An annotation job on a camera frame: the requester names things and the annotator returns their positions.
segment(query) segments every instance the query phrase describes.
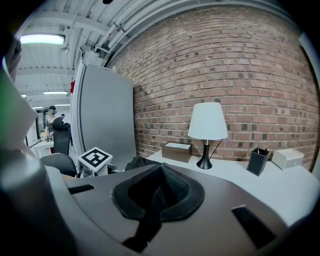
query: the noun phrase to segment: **black slot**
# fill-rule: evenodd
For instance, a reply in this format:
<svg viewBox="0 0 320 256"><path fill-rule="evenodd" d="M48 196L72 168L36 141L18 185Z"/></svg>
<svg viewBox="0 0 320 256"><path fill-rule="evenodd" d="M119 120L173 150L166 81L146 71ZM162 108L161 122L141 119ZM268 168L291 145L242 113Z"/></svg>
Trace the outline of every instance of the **black slot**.
<svg viewBox="0 0 320 256"><path fill-rule="evenodd" d="M270 243L276 236L245 206L231 209L257 249Z"/></svg>
<svg viewBox="0 0 320 256"><path fill-rule="evenodd" d="M84 192L84 191L88 191L88 190L93 190L95 187L92 186L91 184L87 184L87 185L82 185L82 186L75 186L75 187L70 187L68 188L69 192L71 195L76 194L76 193L80 193L80 192Z"/></svg>

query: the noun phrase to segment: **office chair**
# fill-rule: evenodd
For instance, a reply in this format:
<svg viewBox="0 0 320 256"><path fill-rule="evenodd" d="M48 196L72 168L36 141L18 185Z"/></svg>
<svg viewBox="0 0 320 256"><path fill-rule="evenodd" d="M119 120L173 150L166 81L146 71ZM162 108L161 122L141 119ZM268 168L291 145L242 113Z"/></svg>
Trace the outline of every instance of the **office chair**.
<svg viewBox="0 0 320 256"><path fill-rule="evenodd" d="M70 127L66 126L62 117L58 117L53 121L53 152L69 155L69 145L71 131Z"/></svg>
<svg viewBox="0 0 320 256"><path fill-rule="evenodd" d="M61 174L75 177L77 174L76 166L70 156L64 153L53 153L40 158L45 166L57 168Z"/></svg>

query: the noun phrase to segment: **person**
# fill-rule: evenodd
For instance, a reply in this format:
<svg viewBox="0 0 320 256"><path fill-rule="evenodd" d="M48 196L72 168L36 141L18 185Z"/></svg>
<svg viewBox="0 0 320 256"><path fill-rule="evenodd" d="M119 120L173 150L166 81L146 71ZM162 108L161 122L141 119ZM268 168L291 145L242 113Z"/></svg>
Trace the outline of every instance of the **person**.
<svg viewBox="0 0 320 256"><path fill-rule="evenodd" d="M52 133L54 132L54 128L53 128L53 122L56 119L55 114L57 113L56 111L56 107L55 106L50 106L48 108L48 118L46 120L46 124L45 124L45 134L47 136L52 135Z"/></svg>

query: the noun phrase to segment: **white desk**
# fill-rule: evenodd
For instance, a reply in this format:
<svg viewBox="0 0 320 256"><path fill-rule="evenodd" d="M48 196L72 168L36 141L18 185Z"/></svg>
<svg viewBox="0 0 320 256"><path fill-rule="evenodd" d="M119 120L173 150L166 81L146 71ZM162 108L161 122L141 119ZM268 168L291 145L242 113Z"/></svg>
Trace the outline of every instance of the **white desk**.
<svg viewBox="0 0 320 256"><path fill-rule="evenodd" d="M53 141L41 141L32 147L30 149L36 154L36 156L40 159L41 157L44 157L46 155L50 155L50 148L54 147L54 142Z"/></svg>
<svg viewBox="0 0 320 256"><path fill-rule="evenodd" d="M246 170L248 162L211 159L212 168L204 170L196 165L200 157L192 156L185 163L163 158L162 150L147 159L233 182L273 209L287 226L309 214L320 194L320 182L302 166L281 170L268 161L264 171L256 176Z"/></svg>

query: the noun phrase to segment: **white box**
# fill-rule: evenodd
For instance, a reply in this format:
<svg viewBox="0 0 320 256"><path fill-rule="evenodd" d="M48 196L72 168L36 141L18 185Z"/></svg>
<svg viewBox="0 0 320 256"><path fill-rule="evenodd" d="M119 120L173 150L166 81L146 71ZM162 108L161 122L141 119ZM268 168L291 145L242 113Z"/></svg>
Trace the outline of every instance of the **white box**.
<svg viewBox="0 0 320 256"><path fill-rule="evenodd" d="M304 159L304 154L295 149L275 150L271 159L282 170L299 166Z"/></svg>
<svg viewBox="0 0 320 256"><path fill-rule="evenodd" d="M112 158L113 156L111 154L108 154L95 146L77 157L78 172L80 171L80 163L82 163L92 171L93 177L95 176L95 173L99 172L99 174L102 174L100 170L103 167L105 167L103 175L108 175L108 164L111 162Z"/></svg>

